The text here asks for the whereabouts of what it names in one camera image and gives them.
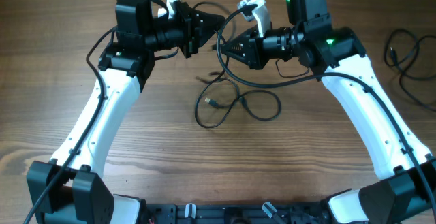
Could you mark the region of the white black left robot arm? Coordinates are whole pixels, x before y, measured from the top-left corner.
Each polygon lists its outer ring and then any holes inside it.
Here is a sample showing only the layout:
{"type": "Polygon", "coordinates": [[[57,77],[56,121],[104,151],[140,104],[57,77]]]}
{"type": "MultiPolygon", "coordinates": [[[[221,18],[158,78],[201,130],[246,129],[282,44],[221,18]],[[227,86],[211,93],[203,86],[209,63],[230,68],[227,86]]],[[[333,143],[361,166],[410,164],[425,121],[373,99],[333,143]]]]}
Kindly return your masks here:
{"type": "Polygon", "coordinates": [[[97,65],[93,92],[64,143],[48,162],[27,172],[32,201],[27,220],[38,223],[151,223],[146,202],[115,195],[103,182],[114,137],[144,89],[163,51],[196,54],[225,18],[182,0],[116,0],[116,25],[97,65]]]}

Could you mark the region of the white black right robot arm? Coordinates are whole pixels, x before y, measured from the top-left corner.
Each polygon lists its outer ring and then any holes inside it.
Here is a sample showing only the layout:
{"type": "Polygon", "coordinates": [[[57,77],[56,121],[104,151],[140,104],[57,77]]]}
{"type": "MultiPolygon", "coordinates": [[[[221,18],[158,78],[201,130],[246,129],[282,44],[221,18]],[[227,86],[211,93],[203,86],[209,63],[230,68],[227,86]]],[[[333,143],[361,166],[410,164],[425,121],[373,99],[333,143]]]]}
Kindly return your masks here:
{"type": "Polygon", "coordinates": [[[334,29],[326,0],[285,0],[290,25],[274,29],[265,0],[242,0],[237,12],[256,26],[217,44],[251,69],[297,57],[334,95],[359,133],[378,182],[322,203],[329,223],[399,223],[435,209],[435,157],[410,131],[378,82],[366,50],[347,27],[334,29]]]}

